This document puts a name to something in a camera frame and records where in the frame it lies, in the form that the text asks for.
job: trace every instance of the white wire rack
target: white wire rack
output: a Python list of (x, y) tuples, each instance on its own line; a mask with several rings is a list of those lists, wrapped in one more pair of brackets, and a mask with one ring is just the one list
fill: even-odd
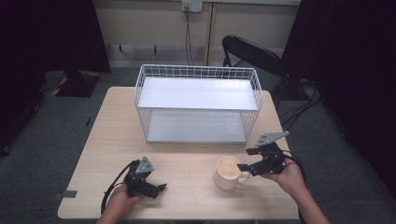
[(246, 143), (262, 88), (253, 68), (144, 64), (134, 102), (148, 142)]

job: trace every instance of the person's hand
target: person's hand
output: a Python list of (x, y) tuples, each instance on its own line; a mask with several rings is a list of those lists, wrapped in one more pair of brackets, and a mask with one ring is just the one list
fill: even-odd
[(138, 194), (134, 197), (129, 197), (128, 188), (126, 184), (121, 184), (115, 188), (108, 199), (105, 212), (99, 218), (97, 223), (116, 223), (121, 217), (125, 216), (132, 207), (142, 201), (144, 195)]
[(285, 159), (285, 169), (279, 175), (273, 173), (263, 174), (262, 177), (274, 180), (283, 190), (291, 196), (306, 190), (303, 174), (296, 162)]

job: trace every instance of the coffee cup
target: coffee cup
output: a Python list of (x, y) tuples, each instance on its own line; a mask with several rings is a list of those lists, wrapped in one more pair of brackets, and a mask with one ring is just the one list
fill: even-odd
[(241, 172), (237, 164), (241, 163), (237, 158), (225, 156), (221, 158), (213, 174), (213, 180), (221, 189), (234, 189), (238, 183), (250, 177), (249, 172)]

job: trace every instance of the white shelf surface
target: white shelf surface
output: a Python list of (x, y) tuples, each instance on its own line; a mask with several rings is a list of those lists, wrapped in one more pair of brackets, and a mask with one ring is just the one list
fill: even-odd
[(249, 80), (146, 77), (138, 109), (258, 112)]
[(153, 111), (148, 142), (246, 143), (237, 112)]

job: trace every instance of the wooden table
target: wooden table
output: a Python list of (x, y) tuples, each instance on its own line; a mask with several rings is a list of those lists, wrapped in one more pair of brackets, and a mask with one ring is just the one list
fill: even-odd
[[(242, 163), (262, 159), (249, 156), (262, 133), (282, 132), (270, 94), (246, 144), (147, 143), (134, 105), (134, 88), (113, 87), (106, 98), (82, 151), (58, 216), (67, 219), (99, 218), (104, 192), (131, 161), (147, 156), (155, 170), (147, 181), (167, 184), (156, 199), (146, 198), (125, 219), (296, 219), (297, 205), (277, 183), (254, 176), (237, 189), (222, 190), (212, 175), (218, 159), (231, 155)], [(285, 138), (277, 141), (288, 149)]]

